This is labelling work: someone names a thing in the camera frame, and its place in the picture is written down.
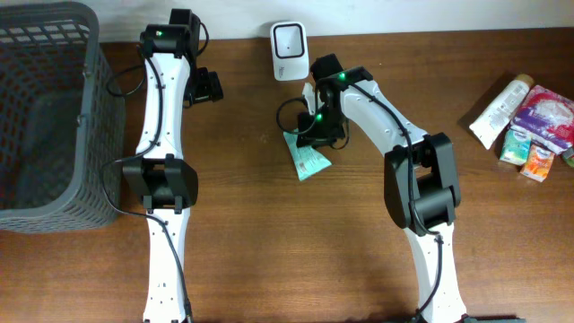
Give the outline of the teal wet wipes pack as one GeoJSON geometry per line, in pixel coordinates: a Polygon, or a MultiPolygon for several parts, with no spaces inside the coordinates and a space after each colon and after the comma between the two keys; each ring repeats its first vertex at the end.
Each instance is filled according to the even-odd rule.
{"type": "Polygon", "coordinates": [[[320,171],[330,167],[332,163],[322,153],[316,151],[310,146],[299,148],[296,145],[297,136],[283,133],[283,138],[287,143],[295,170],[299,181],[308,179],[309,177],[319,173],[320,171]]]}

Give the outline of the white cream tube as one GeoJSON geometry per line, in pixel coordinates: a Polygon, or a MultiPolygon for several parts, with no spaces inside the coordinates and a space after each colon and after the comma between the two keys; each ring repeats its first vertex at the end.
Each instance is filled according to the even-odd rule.
{"type": "Polygon", "coordinates": [[[534,84],[530,75],[517,75],[469,126],[486,150],[491,148],[534,84]]]}

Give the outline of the small white green packet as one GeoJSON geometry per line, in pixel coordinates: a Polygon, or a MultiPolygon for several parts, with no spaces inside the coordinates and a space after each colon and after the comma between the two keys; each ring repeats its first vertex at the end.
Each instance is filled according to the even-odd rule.
{"type": "Polygon", "coordinates": [[[522,166],[528,157],[531,138],[528,135],[510,129],[505,134],[500,160],[522,166]]]}

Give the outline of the small orange packet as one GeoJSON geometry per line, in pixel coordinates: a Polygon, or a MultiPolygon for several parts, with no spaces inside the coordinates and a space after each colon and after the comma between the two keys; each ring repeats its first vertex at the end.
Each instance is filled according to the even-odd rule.
{"type": "Polygon", "coordinates": [[[544,182],[548,177],[554,157],[555,153],[536,144],[532,144],[520,173],[530,179],[544,182]]]}

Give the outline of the purple pink tissue pack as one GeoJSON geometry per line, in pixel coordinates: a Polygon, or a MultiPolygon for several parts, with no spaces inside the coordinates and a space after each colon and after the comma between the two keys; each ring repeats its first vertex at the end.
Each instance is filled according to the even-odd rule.
{"type": "Polygon", "coordinates": [[[510,121],[510,128],[562,154],[573,146],[573,100],[536,85],[510,121]]]}

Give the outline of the green lid glass jar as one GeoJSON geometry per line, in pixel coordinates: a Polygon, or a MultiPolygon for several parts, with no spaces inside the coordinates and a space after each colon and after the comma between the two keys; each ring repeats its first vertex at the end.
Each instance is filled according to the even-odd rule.
{"type": "Polygon", "coordinates": [[[561,158],[564,162],[569,165],[571,168],[574,167],[574,148],[570,147],[566,151],[561,154],[561,158]]]}

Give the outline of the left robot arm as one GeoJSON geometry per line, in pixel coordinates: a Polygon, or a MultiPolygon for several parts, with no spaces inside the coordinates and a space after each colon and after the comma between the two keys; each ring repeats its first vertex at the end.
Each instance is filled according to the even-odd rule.
{"type": "Polygon", "coordinates": [[[122,173],[148,223],[149,283],[143,311],[148,323],[192,319],[184,262],[198,175],[184,160],[182,116],[186,105],[223,97],[217,73],[196,64],[205,50],[199,42],[205,31],[191,10],[174,9],[168,23],[150,24],[140,35],[148,85],[143,131],[122,173]]]}

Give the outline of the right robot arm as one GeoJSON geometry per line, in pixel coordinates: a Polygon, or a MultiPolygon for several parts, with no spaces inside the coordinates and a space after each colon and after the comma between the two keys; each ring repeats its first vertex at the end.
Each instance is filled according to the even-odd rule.
{"type": "Polygon", "coordinates": [[[384,202],[413,255],[419,300],[415,322],[461,322],[467,316],[457,281],[454,221],[461,202],[453,144],[404,117],[363,66],[345,69],[336,55],[310,67],[296,144],[334,146],[355,123],[384,158],[384,202]]]}

